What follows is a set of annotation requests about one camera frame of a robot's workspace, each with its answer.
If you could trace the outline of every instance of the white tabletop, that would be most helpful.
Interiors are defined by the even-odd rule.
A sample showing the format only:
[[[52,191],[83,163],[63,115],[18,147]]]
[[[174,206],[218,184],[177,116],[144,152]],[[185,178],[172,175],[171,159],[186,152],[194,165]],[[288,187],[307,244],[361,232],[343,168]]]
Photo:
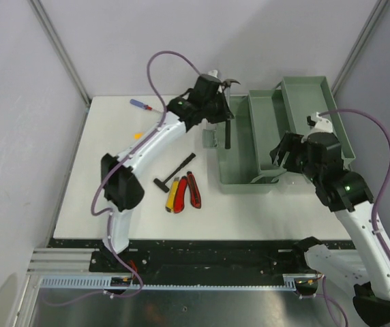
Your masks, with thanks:
[[[116,155],[129,147],[135,142],[135,133],[147,131],[160,117],[131,105],[132,98],[161,110],[154,96],[93,98],[54,238],[88,239],[105,235],[107,216],[94,217],[90,213],[92,197],[100,184],[100,160],[106,153]],[[286,191],[274,189],[268,194],[221,193],[216,151],[203,148],[202,130],[203,124],[193,127],[140,176],[145,196],[134,211],[130,238],[283,240],[315,236],[321,240],[350,239],[312,188],[303,193],[297,193],[293,187]],[[177,176],[183,176],[187,170],[194,173],[203,206],[195,209],[186,198],[182,213],[167,213],[168,194],[153,184],[153,179],[165,179],[191,152],[196,158]],[[101,195],[97,209],[104,207],[106,201]]]

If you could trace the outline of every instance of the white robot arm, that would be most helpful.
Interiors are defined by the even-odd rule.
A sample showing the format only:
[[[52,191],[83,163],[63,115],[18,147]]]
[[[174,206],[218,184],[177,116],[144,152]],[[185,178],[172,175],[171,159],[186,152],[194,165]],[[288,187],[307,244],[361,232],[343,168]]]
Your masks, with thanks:
[[[234,117],[228,108],[224,89],[233,82],[237,81],[219,80],[217,71],[201,74],[193,89],[188,89],[184,95],[169,102],[168,112],[137,143],[115,157],[109,154],[103,156],[102,180],[108,178],[104,186],[104,197],[109,201],[113,215],[108,235],[103,238],[108,249],[111,249],[109,240],[116,253],[129,245],[128,232],[132,213],[144,195],[137,176],[164,148],[203,119],[210,123],[225,122],[226,149],[230,148],[230,120]]]
[[[307,135],[287,133],[271,151],[273,163],[303,174],[316,187],[353,241],[363,262],[353,266],[316,238],[296,244],[302,264],[324,274],[351,295],[357,313],[369,326],[390,322],[390,240],[378,215],[372,219],[372,194],[363,177],[344,169],[339,140],[331,121],[315,113]]]

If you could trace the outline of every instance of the metal frame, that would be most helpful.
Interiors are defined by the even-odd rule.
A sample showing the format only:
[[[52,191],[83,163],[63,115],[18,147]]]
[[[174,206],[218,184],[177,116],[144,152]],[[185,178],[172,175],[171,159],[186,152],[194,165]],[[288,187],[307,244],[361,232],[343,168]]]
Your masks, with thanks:
[[[84,87],[83,82],[81,81],[78,73],[75,70],[74,64],[69,58],[69,55],[64,48],[57,32],[51,23],[51,20],[46,13],[44,6],[42,5],[40,0],[27,0],[34,11],[36,18],[39,20],[42,29],[45,34],[48,36],[49,42],[52,44],[57,56],[59,57],[62,65],[66,69],[67,74],[72,79],[79,95],[82,97],[85,105],[87,107],[91,104],[91,99],[89,98],[87,91]],[[377,4],[374,6],[370,17],[365,23],[364,28],[362,29],[355,45],[353,46],[348,58],[343,65],[339,75],[337,76],[335,82],[333,83],[332,91],[335,95],[339,88],[344,83],[347,78],[349,72],[351,71],[353,65],[355,64],[357,58],[363,51],[364,46],[369,40],[373,30],[375,29],[377,23],[380,21],[381,17],[385,13],[387,7],[389,6],[389,0],[379,0]],[[85,120],[83,121],[82,128],[80,130],[78,142],[82,134],[82,130],[85,125]],[[73,154],[71,167],[74,163],[74,158],[76,154],[76,149]],[[56,209],[54,216],[54,223],[52,228],[50,229],[50,233],[52,233],[57,214],[60,210],[60,204],[63,201],[63,195],[65,193],[65,188],[67,185],[67,181],[69,176],[67,177],[65,187],[61,193],[61,199],[59,201],[58,208]],[[33,257],[31,258],[29,271],[27,272],[27,280],[25,281],[24,291],[22,293],[22,297],[20,298],[17,304],[17,314],[14,315],[12,321],[9,326],[15,327],[28,327],[33,319],[33,313],[35,308],[35,303],[37,301],[38,292],[41,288],[44,287],[60,287],[61,285],[50,285],[50,281],[54,280],[64,280],[67,284],[69,284],[69,288],[82,288],[87,286],[87,288],[91,288],[93,284],[92,281],[102,281],[97,282],[96,285],[98,288],[102,288],[103,285],[108,285],[107,281],[111,279],[111,277],[126,277],[129,274],[127,273],[91,273],[89,272],[89,262],[91,260],[91,254],[95,251],[95,249],[36,249],[33,253]],[[311,277],[310,275],[285,275],[284,276],[284,287],[267,287],[266,289],[257,288],[257,290],[292,290],[295,287],[295,278],[306,278]],[[187,288],[179,288],[168,287],[163,285],[146,285],[146,289],[151,290],[171,290],[171,289],[180,289],[180,290],[200,290],[202,287],[187,287]],[[219,287],[221,290],[235,290],[235,287]],[[240,287],[242,290],[253,290],[255,287]]]
[[[365,26],[363,26],[357,41],[354,43],[354,46],[352,46],[352,49],[346,58],[344,65],[342,66],[339,74],[337,75],[337,78],[331,86],[331,92],[333,93],[333,96],[336,96],[340,87],[345,83],[349,73],[351,72],[351,69],[354,67],[354,64],[360,57],[360,54],[363,52],[363,49],[373,34],[377,24],[381,21],[381,18],[387,11],[389,4],[390,0],[378,0],[372,9]]]
[[[57,56],[60,59],[61,64],[66,69],[67,74],[72,79],[74,86],[76,87],[78,93],[82,97],[86,107],[91,106],[91,98],[87,95],[87,91],[83,82],[78,75],[74,64],[72,63],[68,53],[65,50],[65,47],[61,43],[60,37],[57,35],[57,32],[54,28],[54,25],[51,23],[50,17],[46,13],[44,6],[40,0],[27,0],[31,6],[31,9],[34,11],[37,20],[40,22],[42,29],[44,30],[48,40],[54,48]]]

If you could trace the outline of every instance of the metal plate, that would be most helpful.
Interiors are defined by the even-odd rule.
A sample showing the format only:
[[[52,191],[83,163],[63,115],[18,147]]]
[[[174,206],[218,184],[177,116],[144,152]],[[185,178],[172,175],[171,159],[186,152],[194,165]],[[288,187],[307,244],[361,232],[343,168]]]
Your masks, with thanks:
[[[64,302],[85,293],[42,292],[50,302]],[[34,327],[334,326],[324,300],[299,300],[290,292],[143,291],[125,299],[92,296],[59,308],[39,302],[37,308]],[[365,326],[352,312],[351,305],[347,309],[350,326]]]

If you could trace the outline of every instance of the purple cable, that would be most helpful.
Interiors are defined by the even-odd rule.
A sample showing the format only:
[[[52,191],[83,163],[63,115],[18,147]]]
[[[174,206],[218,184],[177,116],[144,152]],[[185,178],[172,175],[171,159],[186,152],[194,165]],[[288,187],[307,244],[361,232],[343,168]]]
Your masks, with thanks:
[[[336,302],[336,300],[334,298],[332,298],[331,296],[328,296],[328,295],[322,295],[322,294],[315,294],[314,296],[313,295],[307,295],[307,296],[302,296],[300,295],[301,298],[324,298],[325,301],[328,303],[328,302],[331,302],[335,307],[337,307],[340,311],[340,313],[344,316],[344,319],[345,319],[345,327],[349,327],[349,323],[348,323],[348,318],[346,316],[346,312],[345,310],[343,310],[343,308],[340,306],[339,303]],[[333,321],[336,323],[336,326],[337,327],[341,327],[340,323],[338,322],[337,319],[334,319],[334,316],[331,315],[331,318],[333,319]]]
[[[110,252],[113,254],[113,256],[116,258],[116,260],[118,260],[118,262],[122,266],[124,266],[134,276],[136,276],[136,278],[139,280],[139,284],[140,284],[139,288],[135,292],[130,293],[130,294],[125,294],[125,292],[124,292],[123,294],[120,294],[120,295],[112,294],[113,298],[129,298],[129,297],[137,295],[143,289],[143,280],[142,280],[142,278],[140,278],[139,274],[132,267],[127,265],[118,256],[118,253],[115,251],[115,248],[113,247],[113,244],[112,244],[112,241],[111,241],[111,238],[110,238],[110,235],[111,235],[111,232],[112,232],[113,209],[108,207],[108,208],[104,208],[104,209],[96,212],[95,211],[95,207],[96,207],[98,198],[99,198],[99,196],[101,194],[101,191],[103,190],[104,186],[107,184],[107,182],[110,179],[110,177],[128,160],[128,157],[130,155],[133,155],[134,153],[136,153],[138,149],[140,149],[143,145],[145,145],[145,143],[147,143],[158,132],[158,128],[161,127],[163,125],[163,122],[165,121],[166,111],[167,111],[166,104],[165,104],[165,101],[163,100],[163,97],[160,95],[159,91],[154,86],[153,80],[151,79],[151,63],[153,62],[153,60],[155,58],[157,58],[160,55],[175,55],[175,56],[178,56],[178,57],[182,58],[186,63],[188,63],[189,66],[192,67],[198,75],[201,75],[200,71],[198,69],[196,69],[195,65],[188,58],[186,58],[185,56],[183,56],[182,54],[180,54],[178,52],[170,51],[170,50],[164,50],[164,51],[159,51],[159,52],[153,54],[153,56],[148,60],[148,64],[147,64],[147,77],[148,77],[149,85],[151,86],[151,88],[153,89],[154,93],[157,95],[157,97],[159,98],[160,102],[163,105],[163,115],[160,118],[160,121],[157,124],[157,127],[150,134],[148,134],[143,140],[141,140],[139,142],[139,144],[137,144],[110,172],[108,172],[108,174],[103,178],[100,186],[97,188],[97,191],[95,192],[95,195],[93,196],[92,204],[91,204],[91,213],[92,213],[92,215],[93,216],[99,216],[99,215],[102,215],[103,213],[109,213],[108,221],[107,221],[107,237],[109,239],[108,245],[109,245],[109,248],[110,248]],[[42,298],[42,302],[45,303],[46,305],[51,306],[51,307],[63,307],[65,305],[73,304],[73,303],[78,302],[78,301],[80,301],[80,300],[82,300],[84,298],[88,298],[89,296],[96,295],[96,294],[103,294],[103,291],[100,290],[100,291],[89,292],[87,294],[79,296],[78,298],[75,298],[73,300],[70,300],[70,301],[67,301],[67,302],[63,302],[63,303],[49,303],[44,298]]]
[[[375,235],[377,236],[377,239],[380,242],[381,247],[385,251],[385,253],[386,253],[386,255],[387,255],[387,257],[389,258],[389,261],[390,261],[390,248],[387,246],[387,243],[384,240],[384,238],[381,235],[381,233],[378,232],[378,224],[377,224],[378,205],[380,204],[381,198],[383,197],[383,194],[386,191],[386,187],[387,187],[387,184],[389,183],[389,179],[390,179],[390,135],[389,135],[389,131],[386,129],[386,127],[377,118],[373,117],[372,115],[370,115],[370,114],[368,114],[368,113],[366,113],[364,111],[357,110],[357,109],[336,109],[336,110],[322,112],[319,115],[320,116],[325,116],[325,115],[328,115],[328,114],[335,114],[335,113],[353,113],[353,114],[358,114],[360,116],[368,118],[369,120],[374,122],[381,129],[381,131],[383,132],[383,134],[386,137],[387,144],[389,145],[389,165],[387,167],[385,180],[383,181],[383,184],[381,185],[380,191],[378,192],[377,198],[375,199],[374,206],[372,207],[371,222],[372,222],[372,229],[373,229],[374,232],[376,232]]]
[[[337,327],[340,327],[340,321],[336,318],[336,316],[334,316],[334,312],[333,310],[331,309],[331,306],[329,304],[329,295],[327,294],[327,285],[326,285],[326,276],[324,276],[322,278],[322,296],[325,300],[325,305],[327,306],[327,309],[329,311],[329,314],[330,314],[330,317],[331,319],[334,321],[334,323],[336,324]],[[346,320],[346,315],[344,315],[345,317],[345,321],[346,321],[346,325],[348,325],[348,320]]]

